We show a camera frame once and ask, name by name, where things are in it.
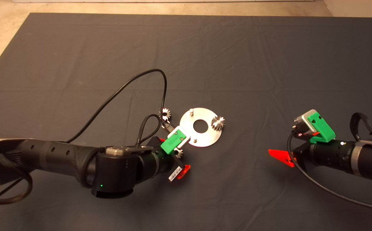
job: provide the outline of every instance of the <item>black cable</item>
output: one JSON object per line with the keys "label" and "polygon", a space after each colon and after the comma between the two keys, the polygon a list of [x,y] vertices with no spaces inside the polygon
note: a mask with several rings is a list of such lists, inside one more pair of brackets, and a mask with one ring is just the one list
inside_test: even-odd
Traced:
{"label": "black cable", "polygon": [[30,192],[32,191],[32,188],[33,188],[33,180],[32,180],[32,177],[30,176],[30,174],[26,170],[24,170],[23,168],[20,168],[19,166],[17,166],[13,162],[9,161],[2,153],[0,153],[0,164],[2,164],[4,167],[11,168],[13,171],[18,173],[19,176],[21,176],[23,179],[25,179],[28,183],[27,189],[24,192],[20,193],[19,195],[16,195],[16,196],[13,196],[13,197],[10,197],[10,198],[0,199],[0,205],[12,204],[12,203],[16,203],[16,202],[19,202],[19,201],[25,199],[30,194]]}
{"label": "black cable", "polygon": [[372,126],[370,125],[370,122],[368,121],[367,115],[363,113],[356,112],[352,115],[350,118],[350,132],[352,133],[353,137],[356,141],[360,141],[359,136],[359,122],[362,120],[369,131],[369,134],[372,135]]}
{"label": "black cable", "polygon": [[300,165],[296,162],[294,156],[293,156],[293,153],[292,153],[292,148],[291,148],[291,144],[292,144],[292,138],[293,136],[295,135],[295,132],[292,131],[292,133],[290,133],[290,136],[288,138],[288,141],[287,141],[287,150],[289,152],[289,156],[290,156],[290,159],[292,160],[292,162],[295,164],[296,168],[309,180],[311,181],[312,183],[314,183],[315,185],[317,185],[318,187],[320,187],[321,189],[325,190],[326,192],[328,193],[331,193],[332,195],[334,196],[337,196],[343,200],[346,200],[348,202],[352,202],[352,203],[355,203],[355,204],[358,204],[358,205],[361,205],[361,206],[365,206],[367,208],[370,208],[372,209],[372,205],[371,204],[368,204],[368,203],[364,203],[364,202],[361,202],[361,201],[357,201],[357,200],[354,200],[354,199],[351,199],[349,197],[346,197],[346,196],[343,196],[343,195],[340,195],[339,193],[336,193],[330,189],[328,189],[327,187],[319,184],[316,180],[314,180],[312,177],[310,177],[301,167]]}
{"label": "black cable", "polygon": [[88,127],[89,125],[93,122],[93,120],[95,120],[95,118],[98,116],[98,114],[106,107],[106,105],[108,105],[110,103],[110,101],[112,101],[121,91],[123,91],[123,89],[125,89],[127,87],[127,85],[129,85],[130,83],[132,83],[134,80],[138,79],[139,77],[142,77],[146,74],[149,74],[149,73],[152,73],[152,72],[159,72],[161,73],[161,75],[163,76],[164,78],[164,92],[163,92],[163,97],[162,97],[162,103],[161,103],[161,109],[160,109],[160,112],[161,112],[161,116],[163,116],[163,108],[164,108],[164,100],[166,98],[166,90],[167,90],[167,79],[166,79],[166,75],[164,74],[164,72],[160,69],[151,69],[151,70],[148,70],[148,71],[145,71],[145,72],[142,72],[134,77],[132,77],[131,79],[129,79],[123,86],[121,86],[115,93],[113,93],[96,111],[95,113],[92,115],[92,117],[90,117],[90,119],[86,122],[86,124],[79,130],[78,133],[76,133],[76,135],[74,135],[72,138],[68,139],[66,141],[66,143],[70,143],[74,140],[77,139],[77,137],[79,137]]}
{"label": "black cable", "polygon": [[[151,133],[149,134],[148,136],[144,137],[142,139],[142,136],[143,136],[143,130],[145,129],[145,125],[146,125],[146,122],[149,120],[149,118],[151,117],[155,117],[158,119],[158,126],[156,127],[156,129]],[[161,126],[161,118],[157,115],[157,114],[150,114],[148,115],[147,117],[145,117],[145,119],[143,120],[142,124],[140,125],[140,129],[139,129],[139,134],[137,136],[137,140],[136,140],[136,144],[135,146],[136,147],[139,147],[143,142],[145,142],[145,140],[149,139],[150,137],[152,137],[154,134],[156,134],[159,129],[160,129],[160,126]]]}
{"label": "black cable", "polygon": [[19,178],[16,181],[14,181],[12,184],[10,184],[9,186],[7,186],[4,190],[2,190],[0,192],[0,196],[2,196],[3,194],[5,194],[8,190],[10,190],[11,188],[13,188],[15,185],[17,185],[22,180],[23,180],[23,178]]}

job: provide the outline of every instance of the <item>green 3d-printed part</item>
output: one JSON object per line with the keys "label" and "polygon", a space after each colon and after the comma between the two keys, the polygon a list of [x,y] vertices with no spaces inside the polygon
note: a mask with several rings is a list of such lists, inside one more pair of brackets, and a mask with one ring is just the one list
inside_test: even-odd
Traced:
{"label": "green 3d-printed part", "polygon": [[318,112],[309,116],[308,121],[312,123],[313,127],[319,132],[319,134],[313,136],[310,139],[310,143],[324,142],[327,143],[336,137],[336,134],[332,128],[326,123],[326,121],[320,116]]}
{"label": "green 3d-printed part", "polygon": [[183,140],[186,139],[186,135],[183,134],[180,130],[177,130],[175,133],[173,133],[172,136],[167,138],[162,144],[161,148],[166,152],[167,154],[173,154],[173,150],[175,147],[180,145]]}

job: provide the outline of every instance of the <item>small silver gear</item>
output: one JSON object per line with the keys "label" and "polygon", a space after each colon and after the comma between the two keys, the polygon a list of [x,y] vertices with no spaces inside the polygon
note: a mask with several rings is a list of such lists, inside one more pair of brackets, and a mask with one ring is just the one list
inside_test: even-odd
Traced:
{"label": "small silver gear", "polygon": [[163,113],[162,119],[163,119],[164,121],[168,121],[168,120],[170,120],[170,118],[172,117],[172,113],[171,113],[170,110],[167,109],[167,108],[163,108],[163,109],[162,109],[162,113]]}
{"label": "small silver gear", "polygon": [[174,148],[173,150],[175,151],[175,156],[177,158],[179,158],[179,159],[182,158],[182,156],[183,156],[183,149]]}
{"label": "small silver gear", "polygon": [[220,131],[223,129],[225,125],[225,119],[221,116],[216,116],[212,119],[212,128],[216,131]]}

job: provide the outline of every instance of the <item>barcode label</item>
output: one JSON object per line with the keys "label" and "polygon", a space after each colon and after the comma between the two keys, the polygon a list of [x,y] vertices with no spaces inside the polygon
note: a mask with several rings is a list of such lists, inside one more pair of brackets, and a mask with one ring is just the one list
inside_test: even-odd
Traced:
{"label": "barcode label", "polygon": [[178,166],[174,170],[174,172],[170,175],[169,180],[172,182],[174,180],[174,178],[180,173],[180,171],[182,171],[182,168],[180,166]]}

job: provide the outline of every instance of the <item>metal plate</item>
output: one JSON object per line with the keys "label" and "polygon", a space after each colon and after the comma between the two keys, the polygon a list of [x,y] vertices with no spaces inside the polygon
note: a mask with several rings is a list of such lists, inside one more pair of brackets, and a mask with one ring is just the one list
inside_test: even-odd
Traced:
{"label": "metal plate", "polygon": [[[190,135],[189,143],[196,147],[207,147],[214,144],[222,134],[222,130],[216,131],[212,129],[211,121],[217,115],[206,108],[192,108],[193,115],[190,111],[183,114],[180,119],[180,127],[182,127]],[[203,120],[208,124],[208,130],[204,133],[198,133],[194,128],[193,124],[197,120]]]}

